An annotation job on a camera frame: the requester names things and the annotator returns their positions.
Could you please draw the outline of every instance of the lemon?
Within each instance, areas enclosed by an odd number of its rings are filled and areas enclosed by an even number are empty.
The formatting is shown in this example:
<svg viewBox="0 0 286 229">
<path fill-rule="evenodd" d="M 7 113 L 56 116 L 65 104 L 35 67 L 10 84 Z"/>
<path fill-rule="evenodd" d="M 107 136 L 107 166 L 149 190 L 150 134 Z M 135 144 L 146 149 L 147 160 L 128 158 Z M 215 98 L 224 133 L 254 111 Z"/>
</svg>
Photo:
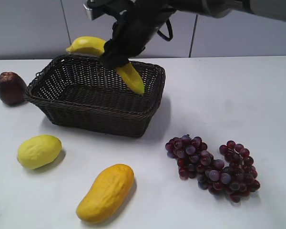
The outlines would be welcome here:
<svg viewBox="0 0 286 229">
<path fill-rule="evenodd" d="M 40 135 L 21 144 L 17 159 L 23 167 L 36 169 L 54 161 L 61 149 L 61 141 L 58 138 Z"/>
</svg>

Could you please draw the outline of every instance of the dark red apple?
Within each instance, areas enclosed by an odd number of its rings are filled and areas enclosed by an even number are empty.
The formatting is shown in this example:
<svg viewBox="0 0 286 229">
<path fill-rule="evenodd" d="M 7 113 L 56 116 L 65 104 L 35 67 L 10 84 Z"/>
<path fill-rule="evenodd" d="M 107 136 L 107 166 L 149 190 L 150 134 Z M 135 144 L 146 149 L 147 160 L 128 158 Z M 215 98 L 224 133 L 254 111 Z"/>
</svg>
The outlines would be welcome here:
<svg viewBox="0 0 286 229">
<path fill-rule="evenodd" d="M 23 79 L 13 72 L 0 75 L 0 99 L 9 106 L 24 102 L 23 93 L 27 88 Z"/>
</svg>

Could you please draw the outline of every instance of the grape bunch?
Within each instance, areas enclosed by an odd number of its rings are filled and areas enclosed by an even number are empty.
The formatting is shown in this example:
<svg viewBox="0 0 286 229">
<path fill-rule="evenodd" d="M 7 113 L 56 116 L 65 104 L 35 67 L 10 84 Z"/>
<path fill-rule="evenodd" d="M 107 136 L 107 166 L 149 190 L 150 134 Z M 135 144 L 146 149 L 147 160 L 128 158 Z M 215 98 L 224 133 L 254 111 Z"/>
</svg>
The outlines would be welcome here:
<svg viewBox="0 0 286 229">
<path fill-rule="evenodd" d="M 181 179 L 197 177 L 198 186 L 213 195 L 225 192 L 231 201 L 238 203 L 241 197 L 260 188 L 253 158 L 242 144 L 228 141 L 219 147 L 228 166 L 223 160 L 214 159 L 207 151 L 207 144 L 198 136 L 193 139 L 189 135 L 174 137 L 165 144 L 165 149 L 170 158 L 177 159 Z"/>
</svg>

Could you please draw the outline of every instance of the mango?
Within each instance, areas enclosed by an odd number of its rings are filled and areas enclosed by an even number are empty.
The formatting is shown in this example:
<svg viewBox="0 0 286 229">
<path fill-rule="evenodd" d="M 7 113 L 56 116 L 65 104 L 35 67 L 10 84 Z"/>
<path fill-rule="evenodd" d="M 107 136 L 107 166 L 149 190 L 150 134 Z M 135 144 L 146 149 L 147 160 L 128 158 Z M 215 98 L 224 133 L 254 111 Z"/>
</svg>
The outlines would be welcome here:
<svg viewBox="0 0 286 229">
<path fill-rule="evenodd" d="M 23 167 L 36 169 L 54 161 L 61 149 L 61 141 L 58 138 L 40 135 L 21 144 L 17 159 Z"/>
<path fill-rule="evenodd" d="M 77 216 L 89 223 L 105 221 L 122 205 L 133 182 L 133 170 L 127 165 L 116 164 L 103 170 L 78 205 Z"/>
</svg>

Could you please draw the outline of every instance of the basket rim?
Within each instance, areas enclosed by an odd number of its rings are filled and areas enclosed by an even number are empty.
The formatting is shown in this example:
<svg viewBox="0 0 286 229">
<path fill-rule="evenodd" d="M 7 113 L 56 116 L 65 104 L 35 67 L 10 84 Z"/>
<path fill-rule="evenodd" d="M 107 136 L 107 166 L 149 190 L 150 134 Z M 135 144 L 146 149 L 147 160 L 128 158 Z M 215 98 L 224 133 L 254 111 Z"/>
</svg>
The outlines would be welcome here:
<svg viewBox="0 0 286 229">
<path fill-rule="evenodd" d="M 51 62 L 40 72 L 36 73 L 35 78 L 30 82 L 28 85 L 26 91 L 24 92 L 24 99 L 27 100 L 28 102 L 36 105 L 37 107 L 39 106 L 47 106 L 47 107 L 55 107 L 55 108 L 64 108 L 64 109 L 72 109 L 76 111 L 81 111 L 81 112 L 93 112 L 97 114 L 104 114 L 104 115 L 109 115 L 113 114 L 114 116 L 120 116 L 120 117 L 127 117 L 127 118 L 133 118 L 133 119 L 145 119 L 147 117 L 150 117 L 154 115 L 154 113 L 157 111 L 162 94 L 163 94 L 163 88 L 165 84 L 165 70 L 163 67 L 157 65 L 157 64 L 152 64 L 152 63 L 145 63 L 145 62 L 140 62 L 140 61 L 130 61 L 132 64 L 137 65 L 137 64 L 146 64 L 149 65 L 153 68 L 155 68 L 157 71 L 159 71 L 159 75 L 161 77 L 161 88 L 158 91 L 158 94 L 156 95 L 156 99 L 152 103 L 152 105 L 146 109 L 145 111 L 142 112 L 130 112 L 122 109 L 116 109 L 116 108 L 108 108 L 108 107 L 100 107 L 100 106 L 95 106 L 95 105 L 90 105 L 90 104 L 79 104 L 79 103 L 74 103 L 74 102 L 66 102 L 66 101 L 60 101 L 60 100 L 52 100 L 52 99 L 43 99 L 38 96 L 35 96 L 32 94 L 32 90 L 38 85 L 38 83 L 43 79 L 43 77 L 48 73 L 50 68 L 55 65 L 57 62 L 63 60 L 64 58 L 78 58 L 78 57 L 84 57 L 88 61 L 98 61 L 97 57 L 93 56 L 87 56 L 87 55 L 82 55 L 82 54 L 65 54 L 65 55 L 60 55 L 51 60 Z"/>
</svg>

